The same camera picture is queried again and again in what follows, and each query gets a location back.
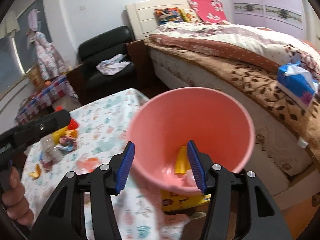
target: black leather chair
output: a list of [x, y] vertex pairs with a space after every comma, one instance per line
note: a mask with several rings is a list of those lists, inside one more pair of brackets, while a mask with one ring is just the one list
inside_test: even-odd
[[133, 63], [113, 76], [103, 75], [96, 69], [101, 61], [111, 59], [117, 54], [127, 55], [123, 61], [130, 61], [126, 43], [131, 41], [133, 37], [129, 28], [121, 26], [79, 46], [78, 55], [82, 65], [73, 73], [69, 73], [68, 79], [83, 105], [128, 88], [138, 88], [137, 73]]

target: tissue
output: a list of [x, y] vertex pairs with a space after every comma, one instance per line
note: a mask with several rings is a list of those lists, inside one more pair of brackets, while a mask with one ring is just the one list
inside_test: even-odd
[[318, 82], [312, 74], [300, 67], [300, 62], [279, 67], [277, 87], [294, 100], [298, 106], [307, 111], [318, 92]]

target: human hand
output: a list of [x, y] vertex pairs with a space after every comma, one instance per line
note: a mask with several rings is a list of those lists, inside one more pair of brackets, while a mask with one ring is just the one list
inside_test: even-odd
[[20, 176], [15, 167], [12, 167], [9, 176], [11, 189], [2, 194], [2, 201], [7, 209], [8, 216], [19, 224], [29, 226], [33, 222], [33, 212], [29, 208], [28, 200], [25, 198], [25, 188], [20, 182]]

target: headboard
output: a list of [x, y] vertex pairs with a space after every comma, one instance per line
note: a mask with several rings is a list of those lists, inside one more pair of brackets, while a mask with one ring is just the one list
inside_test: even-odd
[[125, 6], [137, 40], [148, 37], [158, 26], [154, 10], [168, 7], [191, 9], [187, 0], [149, 0]]

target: tablecloth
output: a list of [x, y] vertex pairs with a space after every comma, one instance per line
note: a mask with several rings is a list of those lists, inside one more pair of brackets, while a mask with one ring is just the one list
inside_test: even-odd
[[[85, 173], [78, 168], [78, 160], [97, 157], [101, 164], [108, 163], [113, 155], [123, 152], [127, 143], [125, 134], [128, 124], [147, 100], [139, 91], [129, 89], [72, 111], [71, 116], [80, 124], [79, 148], [55, 164], [51, 172], [42, 172], [37, 180], [33, 180], [28, 174], [39, 163], [41, 145], [35, 143], [31, 147], [21, 182], [26, 188], [26, 198], [35, 219], [68, 171]], [[178, 240], [184, 225], [189, 222], [189, 218], [183, 214], [165, 215], [161, 210], [160, 189], [137, 175], [133, 179], [131, 173], [125, 189], [111, 199], [122, 239]], [[94, 239], [89, 193], [85, 195], [85, 225], [87, 238]]]
[[61, 75], [22, 108], [18, 112], [15, 121], [19, 124], [25, 124], [42, 109], [51, 106], [54, 102], [64, 96], [70, 96], [74, 103], [79, 101], [78, 95], [68, 82], [67, 76]]

